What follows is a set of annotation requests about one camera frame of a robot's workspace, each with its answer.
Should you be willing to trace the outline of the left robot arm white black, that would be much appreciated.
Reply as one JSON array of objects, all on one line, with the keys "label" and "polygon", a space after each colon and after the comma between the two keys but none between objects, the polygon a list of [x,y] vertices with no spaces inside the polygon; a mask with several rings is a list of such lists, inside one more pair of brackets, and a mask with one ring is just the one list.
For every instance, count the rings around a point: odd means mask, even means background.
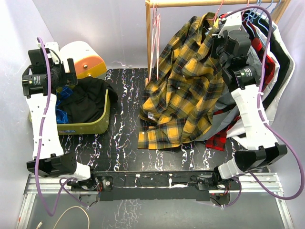
[{"label": "left robot arm white black", "polygon": [[57,128],[56,90],[76,85],[73,59],[61,56],[55,42],[29,50],[28,55],[31,64],[21,83],[30,110],[34,150],[27,170],[39,177],[71,178],[69,186],[94,190],[99,182],[93,169],[77,162],[74,153],[64,153]]}]

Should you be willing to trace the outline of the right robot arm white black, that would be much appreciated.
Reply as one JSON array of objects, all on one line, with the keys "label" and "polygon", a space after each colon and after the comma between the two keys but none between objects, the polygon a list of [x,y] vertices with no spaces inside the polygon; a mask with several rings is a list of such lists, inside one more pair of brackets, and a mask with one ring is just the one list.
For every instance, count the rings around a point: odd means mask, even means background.
[{"label": "right robot arm white black", "polygon": [[214,168],[213,185],[224,189],[234,177],[276,162],[287,154],[287,147],[279,144],[269,130],[265,110],[257,101],[260,78],[246,62],[251,47],[249,34],[232,30],[213,34],[212,39],[211,56],[220,62],[223,80],[238,107],[246,135],[245,150],[236,151],[233,159]]}]

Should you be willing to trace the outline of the yellow plaid flannel shirt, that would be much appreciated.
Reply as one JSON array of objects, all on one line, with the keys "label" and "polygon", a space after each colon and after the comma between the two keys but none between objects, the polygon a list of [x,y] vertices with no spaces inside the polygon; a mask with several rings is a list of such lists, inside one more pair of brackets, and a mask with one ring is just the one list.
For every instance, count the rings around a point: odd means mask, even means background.
[{"label": "yellow plaid flannel shirt", "polygon": [[190,143],[212,127],[214,108],[225,83],[221,66],[211,57],[214,13],[191,17],[170,39],[142,94],[141,149],[166,149]]}]

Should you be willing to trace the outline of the pink wire hanger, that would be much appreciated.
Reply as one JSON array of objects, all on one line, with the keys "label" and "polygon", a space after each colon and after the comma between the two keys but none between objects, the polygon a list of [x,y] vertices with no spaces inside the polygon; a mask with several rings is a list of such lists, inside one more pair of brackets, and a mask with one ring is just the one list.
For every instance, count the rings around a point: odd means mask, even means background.
[{"label": "pink wire hanger", "polygon": [[212,21],[213,24],[212,25],[209,25],[208,29],[210,30],[214,25],[217,25],[217,22],[219,21],[219,12],[220,12],[220,9],[221,7],[223,6],[224,4],[224,0],[221,1],[221,4],[219,5],[219,8],[217,9],[216,13],[214,14],[214,17],[213,18],[208,18],[207,21]]}]

